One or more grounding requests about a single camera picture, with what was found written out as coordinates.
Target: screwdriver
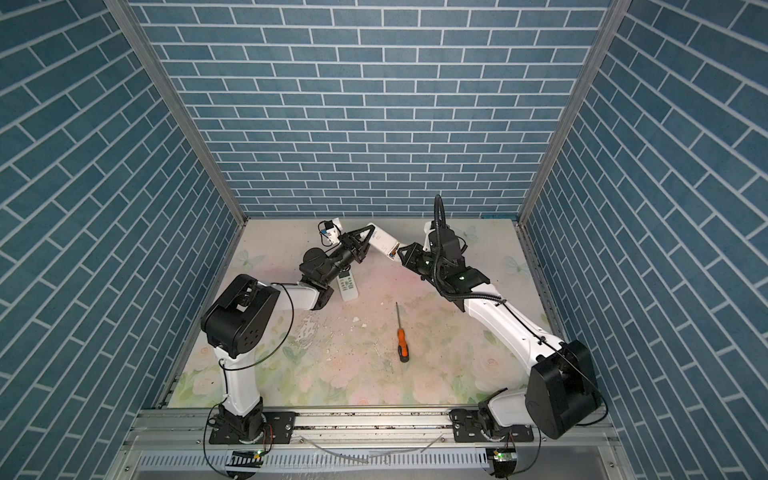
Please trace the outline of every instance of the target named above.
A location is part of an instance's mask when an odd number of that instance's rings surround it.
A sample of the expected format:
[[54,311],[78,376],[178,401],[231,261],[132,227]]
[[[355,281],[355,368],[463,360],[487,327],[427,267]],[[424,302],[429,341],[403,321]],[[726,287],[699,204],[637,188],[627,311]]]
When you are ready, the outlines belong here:
[[406,332],[400,325],[400,308],[395,302],[395,310],[397,311],[397,353],[400,355],[400,361],[405,363],[410,358],[408,357],[408,343],[406,343]]

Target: orange screwdriver handle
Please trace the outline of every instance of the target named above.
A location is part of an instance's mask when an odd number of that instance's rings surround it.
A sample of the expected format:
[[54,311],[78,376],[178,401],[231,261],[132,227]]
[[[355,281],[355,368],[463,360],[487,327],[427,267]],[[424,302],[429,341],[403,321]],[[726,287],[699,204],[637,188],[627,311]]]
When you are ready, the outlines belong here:
[[406,343],[406,332],[403,329],[397,330],[397,353],[400,355],[400,361],[405,363],[410,360],[408,357],[408,343]]

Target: brick wallpaper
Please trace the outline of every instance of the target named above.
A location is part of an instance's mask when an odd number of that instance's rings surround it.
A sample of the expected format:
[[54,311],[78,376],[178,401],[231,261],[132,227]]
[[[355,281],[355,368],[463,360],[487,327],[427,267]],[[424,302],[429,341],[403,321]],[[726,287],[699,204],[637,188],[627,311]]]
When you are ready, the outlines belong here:
[[513,217],[608,0],[132,2],[251,217]]
[[768,4],[634,0],[531,217],[638,478],[768,478]]
[[235,226],[101,0],[0,2],[0,478],[100,478]]

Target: floral tablecloth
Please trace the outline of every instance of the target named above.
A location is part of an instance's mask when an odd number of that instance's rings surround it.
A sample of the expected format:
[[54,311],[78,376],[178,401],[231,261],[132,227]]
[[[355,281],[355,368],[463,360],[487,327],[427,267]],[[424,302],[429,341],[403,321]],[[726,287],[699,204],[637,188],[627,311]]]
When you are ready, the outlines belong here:
[[[343,220],[347,230],[367,220]],[[403,243],[424,241],[424,220],[376,219]],[[469,266],[482,271],[510,302],[549,329],[510,220],[450,220],[466,239]],[[295,282],[310,247],[320,246],[312,220],[251,220],[220,291],[238,274]],[[296,312],[278,353],[251,370],[269,406],[445,405],[476,403],[502,387],[525,386],[514,356],[480,322],[444,300],[427,282],[373,248],[353,264],[359,298],[338,292],[325,308]],[[397,354],[397,316],[410,362]],[[290,311],[276,311],[257,347],[261,358],[285,335]],[[223,377],[200,334],[171,396],[170,408],[210,407],[223,398]]]

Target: white remote control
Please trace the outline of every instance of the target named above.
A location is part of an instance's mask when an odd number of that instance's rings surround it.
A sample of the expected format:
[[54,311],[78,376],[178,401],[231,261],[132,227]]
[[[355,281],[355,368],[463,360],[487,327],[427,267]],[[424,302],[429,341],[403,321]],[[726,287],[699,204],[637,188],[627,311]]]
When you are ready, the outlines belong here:
[[357,285],[352,277],[352,269],[339,273],[337,280],[339,281],[339,292],[341,293],[342,300],[349,302],[357,298]]

